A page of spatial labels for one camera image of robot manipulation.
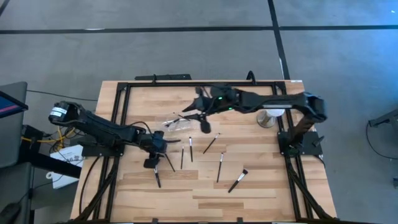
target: computer screen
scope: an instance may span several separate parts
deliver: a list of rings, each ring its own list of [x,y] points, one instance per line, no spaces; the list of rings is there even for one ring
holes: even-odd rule
[[[0,91],[0,118],[23,112],[28,106],[7,93]]]

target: black mount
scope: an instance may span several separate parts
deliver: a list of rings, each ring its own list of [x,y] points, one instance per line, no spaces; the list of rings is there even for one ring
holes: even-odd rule
[[[249,71],[248,76],[246,77],[246,80],[251,80],[251,83],[253,85],[257,85],[256,77],[254,76],[254,73],[252,71]]]
[[[293,147],[290,145],[290,133],[286,131],[278,132],[279,151],[284,156],[296,157],[297,155],[322,155],[322,147],[320,145],[323,137],[319,138],[318,133],[309,131],[303,135],[303,141],[299,146]]]
[[[95,138],[86,135],[84,140],[78,141],[78,144],[83,146],[83,150],[81,152],[81,156],[84,157],[120,157],[124,154],[124,146],[114,146],[114,147],[106,147],[97,144]]]

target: metal bracket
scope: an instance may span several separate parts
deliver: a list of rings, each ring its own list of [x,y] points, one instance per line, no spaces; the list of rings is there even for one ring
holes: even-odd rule
[[[95,138],[89,135],[80,138],[77,143],[83,146],[81,156],[84,157],[121,157],[124,154],[124,145],[116,146],[114,148],[104,147],[97,145]]]
[[[253,85],[257,85],[256,77],[254,76],[254,73],[252,71],[249,71],[249,73],[248,73],[248,75],[246,77],[246,80],[251,80],[251,83]]]
[[[282,90],[282,92],[286,91],[286,83],[285,82],[275,82],[275,85]]]
[[[289,137],[289,132],[278,132],[279,150],[282,155],[295,157],[298,154],[313,156],[319,156],[323,154],[322,147],[320,145],[320,141],[323,139],[323,137],[319,137],[317,132],[309,131],[305,133],[303,136],[302,147],[299,150],[294,149],[289,145]]]
[[[118,83],[118,86],[116,87],[116,91],[122,91],[124,90],[129,84],[128,83]]]
[[[124,154],[124,147],[115,147],[113,149],[103,146],[83,146],[83,150],[81,152],[81,156],[84,157],[98,157],[98,156],[106,156],[106,157],[121,157]]]

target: yellow cable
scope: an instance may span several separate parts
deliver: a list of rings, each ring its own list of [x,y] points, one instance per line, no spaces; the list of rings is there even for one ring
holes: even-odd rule
[[[69,135],[71,135],[73,133],[73,131],[75,130],[75,128],[73,128],[70,132],[68,132],[68,134],[66,134],[65,136],[62,136],[59,139],[53,139],[53,140],[38,140],[37,142],[41,142],[41,143],[51,143],[51,142],[57,142],[60,141],[61,139],[65,139],[66,137],[69,137]],[[21,137],[22,140],[24,141],[32,141],[29,138],[25,138],[25,137]]]
[[[62,138],[62,133],[61,133],[61,129],[59,126],[58,126],[58,134],[60,135],[61,143],[57,146],[57,149],[60,150],[63,148],[63,138]]]

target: white paper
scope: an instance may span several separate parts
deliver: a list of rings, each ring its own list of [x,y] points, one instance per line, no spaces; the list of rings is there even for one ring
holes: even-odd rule
[[[50,157],[54,158],[54,159],[61,160],[61,161],[65,161],[65,159],[67,159],[68,161],[70,161],[71,164],[79,166],[79,167],[83,167],[84,161],[82,161],[83,157],[81,156],[82,150],[83,150],[83,146],[81,146],[81,145],[66,147],[65,149],[61,149],[60,152],[51,153]],[[61,176],[62,176],[62,174],[58,174],[55,172],[52,173],[52,181],[54,181],[54,183],[52,183],[52,186],[54,189],[59,189],[61,187],[72,184],[79,180],[77,178],[68,177],[66,175],[64,175],[62,177]]]

